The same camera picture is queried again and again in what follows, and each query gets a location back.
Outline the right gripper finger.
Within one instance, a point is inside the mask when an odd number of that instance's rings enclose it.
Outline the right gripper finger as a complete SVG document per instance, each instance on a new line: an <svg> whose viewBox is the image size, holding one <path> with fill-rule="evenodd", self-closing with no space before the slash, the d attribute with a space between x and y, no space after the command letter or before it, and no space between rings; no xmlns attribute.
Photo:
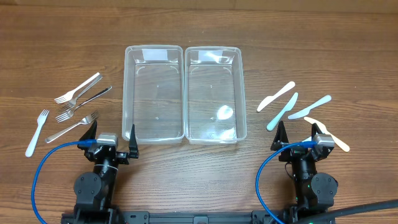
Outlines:
<svg viewBox="0 0 398 224"><path fill-rule="evenodd" d="M285 130L284 122L279 121L275 138L271 144L272 151L278 151L289 145L289 139Z"/></svg>
<svg viewBox="0 0 398 224"><path fill-rule="evenodd" d="M324 134L324 132L320 129L317 123L312 124L312 136L316 134Z"/></svg>

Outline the pale blue plastic knife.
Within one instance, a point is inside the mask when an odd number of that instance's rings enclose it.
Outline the pale blue plastic knife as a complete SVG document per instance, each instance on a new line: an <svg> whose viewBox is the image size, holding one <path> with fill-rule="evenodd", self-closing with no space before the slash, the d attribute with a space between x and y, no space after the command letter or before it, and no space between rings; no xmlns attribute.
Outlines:
<svg viewBox="0 0 398 224"><path fill-rule="evenodd" d="M299 119L299 118L303 118L306 115L308 115L312 109L321 106L327 102L331 101L331 96L330 95L325 95L324 97L320 98L318 101L314 102L313 104L311 104L310 106L292 114L288 116L288 119Z"/></svg>

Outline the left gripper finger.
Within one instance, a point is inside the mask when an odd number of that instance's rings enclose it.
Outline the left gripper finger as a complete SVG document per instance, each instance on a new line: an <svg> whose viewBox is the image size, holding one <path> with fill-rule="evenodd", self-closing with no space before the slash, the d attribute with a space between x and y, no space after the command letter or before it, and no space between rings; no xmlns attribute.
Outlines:
<svg viewBox="0 0 398 224"><path fill-rule="evenodd" d="M90 128L87 130L87 132L82 135L82 137L79 139L79 141L89 141L89 140L95 140L96 137L96 131L97 131L97 121L94 121ZM89 149L93 143L84 143L84 144L79 144L78 148L79 149Z"/></svg>
<svg viewBox="0 0 398 224"><path fill-rule="evenodd" d="M135 134L135 125L132 125L130 138L129 138L129 158L138 159L139 158L139 149L136 140Z"/></svg>

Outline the white plastic knife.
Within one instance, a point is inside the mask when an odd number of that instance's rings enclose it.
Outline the white plastic knife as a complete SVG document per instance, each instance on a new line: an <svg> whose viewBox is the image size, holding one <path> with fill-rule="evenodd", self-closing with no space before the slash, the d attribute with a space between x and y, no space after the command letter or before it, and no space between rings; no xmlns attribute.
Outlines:
<svg viewBox="0 0 398 224"><path fill-rule="evenodd" d="M284 85L277 93L275 93L274 95L270 95L265 97L259 104L259 106L257 107L257 112L262 111L268 104L270 104L272 101L274 101L276 98L280 97L281 95L283 95L284 93L286 93L287 91L291 90L293 87L295 86L295 82L294 81L290 81L288 82L286 85Z"/></svg>

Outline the cream plastic knife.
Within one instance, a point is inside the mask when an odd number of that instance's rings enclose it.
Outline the cream plastic knife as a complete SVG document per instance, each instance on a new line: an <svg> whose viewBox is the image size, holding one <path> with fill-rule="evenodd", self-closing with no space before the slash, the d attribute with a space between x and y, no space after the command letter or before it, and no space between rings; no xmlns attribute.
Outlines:
<svg viewBox="0 0 398 224"><path fill-rule="evenodd" d="M333 140L337 144L337 146L339 146L343 151L345 151L345 152L350 151L350 147L345 142L343 142L342 140L340 140L336 136L334 136L332 133L330 133L323 123L321 123L320 121L315 120L313 118L310 118L308 116L305 116L304 120L309 122L310 124L316 123L317 126L320 128L320 130L325 134L329 134L333 138Z"/></svg>

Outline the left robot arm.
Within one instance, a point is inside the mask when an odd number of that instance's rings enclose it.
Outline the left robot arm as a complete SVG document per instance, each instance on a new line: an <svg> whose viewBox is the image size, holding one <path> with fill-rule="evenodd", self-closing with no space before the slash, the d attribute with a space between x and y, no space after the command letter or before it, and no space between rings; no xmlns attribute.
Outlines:
<svg viewBox="0 0 398 224"><path fill-rule="evenodd" d="M96 136L97 122L80 138L82 141L94 140L94 143L79 144L84 156L94 163L91 172L85 172L75 181L76 208L80 210L103 211L112 207L112 198L119 165L128 165L130 159L139 157L132 126L129 138L129 151L118 151L118 137L114 133Z"/></svg>

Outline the light blue plastic knife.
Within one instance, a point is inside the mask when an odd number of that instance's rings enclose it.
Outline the light blue plastic knife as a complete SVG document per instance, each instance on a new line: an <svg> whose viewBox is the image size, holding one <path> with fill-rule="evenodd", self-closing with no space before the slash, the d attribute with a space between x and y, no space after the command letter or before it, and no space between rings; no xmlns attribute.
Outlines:
<svg viewBox="0 0 398 224"><path fill-rule="evenodd" d="M295 106L295 104L296 104L296 102L297 102L298 96L299 96L299 93L298 93L298 92L295 92L295 93L292 95L291 99L288 101L288 103L287 103L287 104L281 109L281 111L280 111L280 112L267 124L266 129L267 129L268 131L272 131L272 130L276 127L276 125L277 125L277 123L280 121L280 119L283 117L283 115L284 115L286 112L288 112L288 111L290 111L290 110L293 109L293 107Z"/></svg>

